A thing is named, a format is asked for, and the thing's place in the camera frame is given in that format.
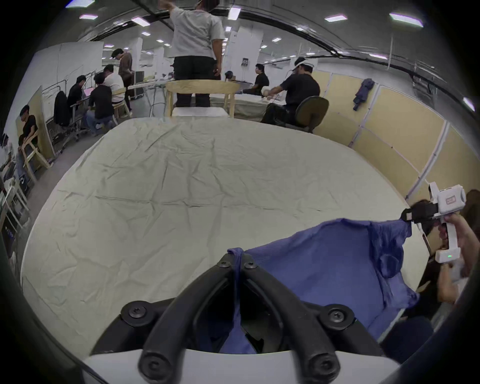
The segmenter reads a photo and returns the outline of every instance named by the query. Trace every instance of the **chair backrest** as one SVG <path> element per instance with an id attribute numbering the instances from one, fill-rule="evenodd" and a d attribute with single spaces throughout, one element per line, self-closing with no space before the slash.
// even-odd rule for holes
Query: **chair backrest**
<path id="1" fill-rule="evenodd" d="M 295 112 L 297 123 L 307 126 L 312 132 L 325 117 L 329 106 L 327 99 L 320 96 L 310 96 L 303 100 Z"/>
<path id="2" fill-rule="evenodd" d="M 165 84 L 167 94 L 167 116 L 172 115 L 173 93 L 180 94 L 215 94 L 225 95 L 224 108 L 227 107 L 228 96 L 230 96 L 230 117 L 233 118 L 235 111 L 235 92 L 240 89 L 240 84 L 224 82 L 219 80 L 176 80 Z"/>

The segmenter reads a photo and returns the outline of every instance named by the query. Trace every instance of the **jeans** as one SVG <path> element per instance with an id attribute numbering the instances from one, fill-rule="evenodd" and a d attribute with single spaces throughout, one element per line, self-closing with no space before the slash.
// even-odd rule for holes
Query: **jeans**
<path id="1" fill-rule="evenodd" d="M 86 119 L 87 119 L 87 125 L 90 128 L 90 130 L 92 131 L 92 133 L 94 135 L 97 135 L 96 125 L 97 124 L 108 124 L 110 121 L 112 121 L 112 116 L 107 116 L 107 117 L 104 117 L 102 119 L 97 119 L 95 117 L 95 112 L 90 110 L 90 111 L 87 111 L 87 113 L 86 113 Z"/>
<path id="2" fill-rule="evenodd" d="M 215 59 L 207 56 L 179 56 L 173 61 L 175 80 L 210 79 L 214 80 Z M 192 94 L 177 93 L 177 107 L 189 107 Z M 197 107 L 209 107 L 209 94 L 195 94 Z"/>

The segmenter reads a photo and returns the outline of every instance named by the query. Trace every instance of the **white tablecloth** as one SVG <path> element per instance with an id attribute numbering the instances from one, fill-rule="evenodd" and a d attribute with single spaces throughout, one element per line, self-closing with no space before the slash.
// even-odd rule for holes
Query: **white tablecloth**
<path id="1" fill-rule="evenodd" d="M 177 296 L 227 248 L 338 217 L 396 219 L 407 207 L 360 155 L 322 137 L 229 118 L 165 121 L 127 120 L 102 137 L 30 234 L 24 295 L 80 358 L 124 304 Z M 404 250 L 416 288 L 428 258 L 416 227 Z"/>

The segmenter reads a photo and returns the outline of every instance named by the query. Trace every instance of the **white t-shirt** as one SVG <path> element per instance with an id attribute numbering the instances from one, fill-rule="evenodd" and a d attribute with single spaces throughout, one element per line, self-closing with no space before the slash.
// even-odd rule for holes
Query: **white t-shirt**
<path id="1" fill-rule="evenodd" d="M 110 87 L 110 89 L 112 90 L 112 93 L 115 92 L 115 91 L 118 91 L 120 88 L 123 88 L 123 80 L 121 79 L 121 76 L 117 73 L 111 73 L 110 75 L 108 75 L 104 82 L 103 82 L 103 85 L 106 85 L 108 87 Z M 115 104 L 115 103 L 119 103 L 121 102 L 123 99 L 125 98 L 125 94 L 122 93 L 120 95 L 116 95 L 116 96 L 112 96 L 112 103 Z"/>
<path id="2" fill-rule="evenodd" d="M 175 27 L 171 55 L 207 56 L 216 58 L 212 49 L 212 40 L 224 39 L 222 21 L 202 10 L 186 11 L 173 8 L 170 19 Z"/>

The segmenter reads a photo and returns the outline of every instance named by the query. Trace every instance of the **beige wall panel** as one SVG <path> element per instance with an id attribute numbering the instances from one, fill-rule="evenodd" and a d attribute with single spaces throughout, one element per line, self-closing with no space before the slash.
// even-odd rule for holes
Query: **beige wall panel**
<path id="1" fill-rule="evenodd" d="M 348 145 L 355 136 L 359 125 L 346 117 L 334 112 L 327 112 L 322 124 L 313 133 L 337 143 Z"/>
<path id="2" fill-rule="evenodd" d="M 382 88 L 365 127 L 421 171 L 435 148 L 443 124 L 444 119 L 423 104 Z"/>
<path id="3" fill-rule="evenodd" d="M 368 110 L 368 105 L 375 92 L 375 84 L 373 89 L 369 92 L 367 101 L 360 104 L 358 111 L 354 111 L 353 99 L 358 92 L 362 79 L 356 77 L 344 76 L 334 74 L 332 81 L 328 87 L 328 92 L 325 98 L 330 102 L 329 111 L 339 112 L 348 119 L 351 119 L 357 123 L 361 123 Z"/>
<path id="4" fill-rule="evenodd" d="M 377 168 L 402 196 L 407 195 L 418 179 L 418 172 L 402 156 L 367 130 L 362 130 L 353 149 Z"/>
<path id="5" fill-rule="evenodd" d="M 315 81 L 320 86 L 320 96 L 324 97 L 325 91 L 326 91 L 327 86 L 328 86 L 328 82 L 330 81 L 330 72 L 313 71 L 312 72 L 312 77 L 315 79 Z"/>
<path id="6" fill-rule="evenodd" d="M 480 190 L 480 160 L 454 128 L 450 127 L 437 161 L 426 179 L 435 181 L 439 189 L 460 184 L 466 193 L 471 189 Z"/>

